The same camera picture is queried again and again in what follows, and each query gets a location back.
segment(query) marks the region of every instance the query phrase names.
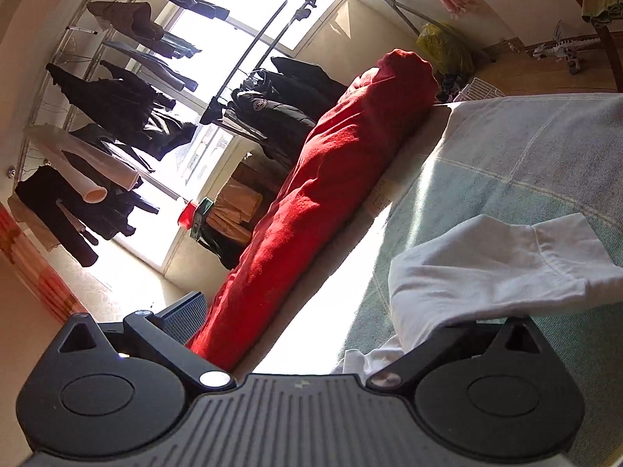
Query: red blanket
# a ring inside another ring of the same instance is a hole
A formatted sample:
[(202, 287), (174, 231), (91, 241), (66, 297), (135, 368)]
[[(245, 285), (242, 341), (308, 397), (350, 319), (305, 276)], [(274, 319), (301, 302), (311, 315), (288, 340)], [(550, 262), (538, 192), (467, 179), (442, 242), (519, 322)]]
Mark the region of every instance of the red blanket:
[(189, 348), (233, 370), (317, 252), (353, 215), (405, 137), (417, 129), (435, 93), (431, 65), (398, 49), (353, 81), (310, 133)]

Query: grooved plastic surface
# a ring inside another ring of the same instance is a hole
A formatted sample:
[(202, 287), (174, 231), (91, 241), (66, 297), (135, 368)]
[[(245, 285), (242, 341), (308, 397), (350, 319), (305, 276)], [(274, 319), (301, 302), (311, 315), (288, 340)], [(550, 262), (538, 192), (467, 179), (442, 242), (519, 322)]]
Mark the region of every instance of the grooved plastic surface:
[[(33, 466), (77, 466), (38, 454)], [(195, 401), (176, 431), (99, 467), (471, 466), (427, 437), (406, 401), (371, 393), (355, 376), (251, 375)]]

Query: metal screw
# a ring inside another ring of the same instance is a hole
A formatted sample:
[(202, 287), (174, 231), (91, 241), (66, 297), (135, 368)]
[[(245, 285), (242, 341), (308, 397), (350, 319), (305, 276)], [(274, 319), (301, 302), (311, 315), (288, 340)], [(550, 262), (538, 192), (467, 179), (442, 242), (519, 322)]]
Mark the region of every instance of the metal screw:
[(395, 388), (403, 379), (393, 372), (378, 372), (370, 378), (370, 382), (379, 388)]

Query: bed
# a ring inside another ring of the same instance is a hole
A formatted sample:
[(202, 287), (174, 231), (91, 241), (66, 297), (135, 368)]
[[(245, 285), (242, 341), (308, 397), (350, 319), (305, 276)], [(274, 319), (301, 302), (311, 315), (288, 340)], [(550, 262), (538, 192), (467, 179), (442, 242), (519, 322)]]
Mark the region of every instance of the bed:
[[(298, 280), (235, 373), (327, 373), (393, 335), (387, 273), (408, 247), (481, 213), (534, 224), (583, 212), (623, 265), (623, 96), (545, 95), (433, 107), (353, 219)], [(535, 319), (586, 401), (571, 459), (623, 453), (623, 304)]]

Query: green checkered blanket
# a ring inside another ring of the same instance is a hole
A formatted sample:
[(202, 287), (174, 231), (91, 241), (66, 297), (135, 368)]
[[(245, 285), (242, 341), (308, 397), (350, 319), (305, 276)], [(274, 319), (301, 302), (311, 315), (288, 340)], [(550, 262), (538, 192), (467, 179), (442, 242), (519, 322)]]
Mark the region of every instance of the green checkered blanket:
[[(393, 335), (392, 258), (478, 214), (532, 225), (582, 212), (623, 265), (623, 96), (466, 102), (454, 108), (435, 151), (413, 160), (421, 166), (381, 228), (373, 278), (345, 348), (369, 352)], [(535, 320), (586, 401), (571, 459), (602, 465), (623, 443), (623, 303)]]

